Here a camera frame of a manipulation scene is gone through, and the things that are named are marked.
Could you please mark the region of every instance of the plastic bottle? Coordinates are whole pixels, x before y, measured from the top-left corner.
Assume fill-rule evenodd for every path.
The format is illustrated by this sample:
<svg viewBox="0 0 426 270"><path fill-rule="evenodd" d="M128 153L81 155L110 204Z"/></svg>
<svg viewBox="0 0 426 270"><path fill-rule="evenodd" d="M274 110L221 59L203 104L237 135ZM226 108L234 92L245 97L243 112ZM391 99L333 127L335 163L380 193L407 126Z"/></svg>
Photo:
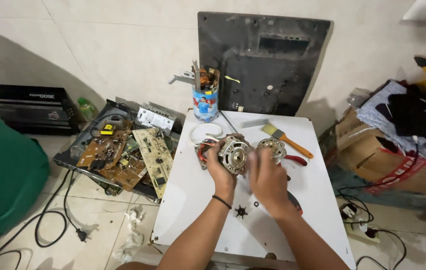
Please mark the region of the plastic bottle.
<svg viewBox="0 0 426 270"><path fill-rule="evenodd" d="M86 121L92 122L96 117L95 108L93 104L86 98L78 98L79 110L85 117Z"/></svg>

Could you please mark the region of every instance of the white table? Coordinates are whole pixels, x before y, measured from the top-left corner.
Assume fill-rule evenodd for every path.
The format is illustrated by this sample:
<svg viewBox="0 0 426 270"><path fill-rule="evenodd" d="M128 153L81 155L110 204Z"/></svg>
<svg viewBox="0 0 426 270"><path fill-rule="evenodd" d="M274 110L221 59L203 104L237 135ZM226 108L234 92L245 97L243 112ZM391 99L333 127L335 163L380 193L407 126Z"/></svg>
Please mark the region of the white table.
<svg viewBox="0 0 426 270"><path fill-rule="evenodd" d="M336 251L349 268L356 269L311 121L300 117L234 111L224 113L236 130L254 147L259 141L270 136L261 131L261 126L240 129L237 123L268 118L270 123L284 131L288 138L314 155L311 160L305 158L308 161L306 167L291 160L282 162L282 166L292 178L288 182L288 191L301 204L305 221ZM203 212L214 193L213 180L207 170L200 168L194 147L188 138L192 127L199 123L193 112L189 111L151 236L156 244L171 245ZM221 126L224 135L233 132L222 116L212 123ZM218 130L213 126L200 127L193 132L193 141L200 142L205 133L218 133ZM289 155L302 156L289 145L286 145L286 150ZM295 261L276 222L262 205L255 207L255 201L249 191L248 182L239 176L233 209L229 212L215 251L259 258L264 258L267 253L272 252L278 260ZM245 219L235 217L234 209L239 205L246 207L248 215Z"/></svg>

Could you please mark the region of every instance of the cardboard box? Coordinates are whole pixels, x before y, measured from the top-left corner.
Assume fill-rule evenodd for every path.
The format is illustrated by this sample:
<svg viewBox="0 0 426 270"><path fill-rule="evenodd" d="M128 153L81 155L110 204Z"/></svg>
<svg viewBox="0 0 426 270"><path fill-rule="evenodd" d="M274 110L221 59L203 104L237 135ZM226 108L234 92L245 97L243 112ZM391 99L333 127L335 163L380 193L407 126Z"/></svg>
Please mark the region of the cardboard box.
<svg viewBox="0 0 426 270"><path fill-rule="evenodd" d="M368 181L387 183L365 188L368 193L394 188L426 194L426 159L419 157L415 162L401 151L392 152L383 137L381 131L358 120L355 110L347 111L336 125L338 164Z"/></svg>

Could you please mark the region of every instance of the paint brush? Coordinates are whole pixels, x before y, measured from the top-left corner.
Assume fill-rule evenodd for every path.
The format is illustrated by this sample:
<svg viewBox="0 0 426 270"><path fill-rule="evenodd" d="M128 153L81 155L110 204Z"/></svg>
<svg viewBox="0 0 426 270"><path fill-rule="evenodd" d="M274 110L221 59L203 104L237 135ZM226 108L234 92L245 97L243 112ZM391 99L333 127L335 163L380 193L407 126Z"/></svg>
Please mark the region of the paint brush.
<svg viewBox="0 0 426 270"><path fill-rule="evenodd" d="M271 123L266 124L261 130L263 132L268 133L272 137L277 138L278 140L283 141L283 142L289 144L296 151L300 152L300 154L302 154L303 156L305 156L307 158L310 158L310 159L313 158L313 154L311 154L310 151L304 149L299 144L297 144L294 141L288 139L288 137L286 137L286 134L284 132L282 132L277 127L273 126Z"/></svg>

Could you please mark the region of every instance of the white tiled floor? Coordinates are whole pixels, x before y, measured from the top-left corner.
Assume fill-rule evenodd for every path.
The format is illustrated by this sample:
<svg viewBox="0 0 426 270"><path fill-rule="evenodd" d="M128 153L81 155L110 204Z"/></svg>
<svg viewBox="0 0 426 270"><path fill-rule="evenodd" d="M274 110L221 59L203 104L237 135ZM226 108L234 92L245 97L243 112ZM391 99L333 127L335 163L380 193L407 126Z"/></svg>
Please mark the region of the white tiled floor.
<svg viewBox="0 0 426 270"><path fill-rule="evenodd" d="M71 142L72 138L35 136L45 147L45 152L51 158L58 150ZM46 201L63 180L66 169L53 165L53 175L31 208L29 217L38 214L44 208ZM63 199L66 192L64 187L53 200L49 210L63 211ZM125 241L129 234L127 219L124 213L131 208L146 213L137 230L145 236L143 246L130 249L134 261L157 264L162 253L167 247L148 245L153 225L158 213L158 205L151 200L137 194L122 192L118 196L107 196L103 190L85 176L79 176L75 181L67 198L67 205L74 224L78 224L89 233L87 242L80 242L74 228L69 225L61 240L48 248L40 248L34 239L34 224L28 226L4 251L20 249L22 259L19 270L114 270L120 265L111 255ZM397 270L426 269L426 222L416 217L417 212L368 204L375 216L374 225L383 229L395 231L402 238L408 249L406 259ZM16 228L0 238L0 246L15 234L24 224L18 224ZM58 237L63 230L63 219L56 214L45 216L40 227L40 242L49 243ZM372 244L350 238L353 255L356 260L361 256L371 256L392 269L403 254L401 243L394 237L380 232L380 243ZM0 269L12 269L18 260L18 255L8 254L0 257ZM264 265L258 258L234 256L216 253L210 269L215 270L242 270L247 267L241 265L269 266L276 269L292 269L289 263L272 262ZM360 270L377 270L378 266L368 259L361 262Z"/></svg>

